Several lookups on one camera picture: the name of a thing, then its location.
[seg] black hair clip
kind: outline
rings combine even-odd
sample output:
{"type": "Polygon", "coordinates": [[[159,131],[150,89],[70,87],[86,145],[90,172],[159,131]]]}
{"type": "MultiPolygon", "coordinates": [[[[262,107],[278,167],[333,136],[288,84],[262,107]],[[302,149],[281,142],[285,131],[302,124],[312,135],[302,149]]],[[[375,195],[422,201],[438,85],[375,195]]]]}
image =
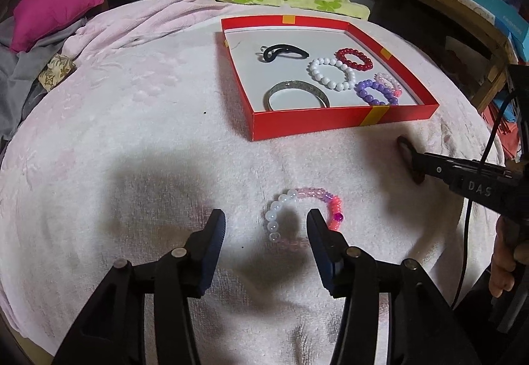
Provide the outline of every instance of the black hair clip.
{"type": "Polygon", "coordinates": [[[276,44],[272,47],[262,46],[261,50],[263,49],[265,49],[263,52],[263,59],[266,63],[272,62],[277,57],[277,55],[282,53],[296,53],[301,56],[301,59],[306,59],[309,57],[309,54],[305,50],[295,46],[290,46],[288,44],[276,44]]]}

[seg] gray bangle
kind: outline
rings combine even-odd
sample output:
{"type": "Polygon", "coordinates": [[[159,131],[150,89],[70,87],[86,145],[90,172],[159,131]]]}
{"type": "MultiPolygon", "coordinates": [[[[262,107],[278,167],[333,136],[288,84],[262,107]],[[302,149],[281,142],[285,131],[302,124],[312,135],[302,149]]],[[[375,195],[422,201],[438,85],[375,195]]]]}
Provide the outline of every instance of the gray bangle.
{"type": "Polygon", "coordinates": [[[266,95],[264,96],[264,107],[266,111],[273,111],[272,107],[270,106],[271,96],[274,93],[280,90],[285,90],[287,88],[297,88],[299,90],[309,92],[312,95],[316,96],[320,101],[322,101],[327,108],[331,107],[327,95],[316,86],[313,86],[311,83],[307,83],[306,81],[282,81],[281,83],[278,83],[274,87],[272,87],[268,92],[266,92],[266,95]]]}

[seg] red beaded bracelet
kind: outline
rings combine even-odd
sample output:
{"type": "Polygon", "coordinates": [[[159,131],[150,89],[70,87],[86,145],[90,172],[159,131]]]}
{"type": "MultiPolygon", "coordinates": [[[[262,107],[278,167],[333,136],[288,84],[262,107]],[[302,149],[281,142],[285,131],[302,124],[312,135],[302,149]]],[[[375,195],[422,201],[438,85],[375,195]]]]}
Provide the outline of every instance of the red beaded bracelet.
{"type": "Polygon", "coordinates": [[[361,51],[355,50],[353,48],[342,48],[336,52],[336,59],[342,61],[342,63],[346,64],[348,67],[357,69],[359,71],[369,71],[373,68],[373,62],[369,57],[367,57],[364,53],[361,51]],[[351,60],[346,58],[346,55],[353,55],[358,57],[362,62],[364,62],[363,65],[360,65],[356,62],[352,62],[351,60]]]}

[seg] pink pillow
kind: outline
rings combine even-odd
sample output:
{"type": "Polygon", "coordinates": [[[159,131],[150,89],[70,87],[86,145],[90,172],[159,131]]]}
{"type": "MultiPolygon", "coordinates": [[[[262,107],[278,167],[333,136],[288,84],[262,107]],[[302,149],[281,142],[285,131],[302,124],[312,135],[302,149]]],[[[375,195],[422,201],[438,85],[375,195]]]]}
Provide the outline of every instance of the pink pillow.
{"type": "Polygon", "coordinates": [[[104,0],[22,0],[13,11],[13,51],[28,51],[50,33],[63,29],[104,0]]]}

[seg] pink beaded bracelet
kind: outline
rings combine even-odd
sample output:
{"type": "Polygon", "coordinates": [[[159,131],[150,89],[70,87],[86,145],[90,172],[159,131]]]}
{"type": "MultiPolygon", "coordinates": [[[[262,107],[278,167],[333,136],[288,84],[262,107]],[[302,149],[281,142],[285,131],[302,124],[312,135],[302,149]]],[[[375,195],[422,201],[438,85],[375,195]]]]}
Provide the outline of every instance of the pink beaded bracelet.
{"type": "Polygon", "coordinates": [[[325,202],[329,208],[329,219],[327,221],[327,226],[331,230],[340,229],[340,224],[343,221],[342,200],[340,197],[329,193],[325,189],[290,189],[286,194],[280,195],[277,201],[273,201],[270,205],[270,209],[264,215],[264,218],[268,222],[266,224],[266,229],[269,232],[268,239],[271,242],[290,246],[291,249],[297,248],[298,246],[305,248],[310,247],[307,238],[304,238],[300,241],[289,241],[281,239],[281,234],[278,232],[278,211],[280,211],[283,205],[287,202],[303,198],[316,198],[325,202]]]}

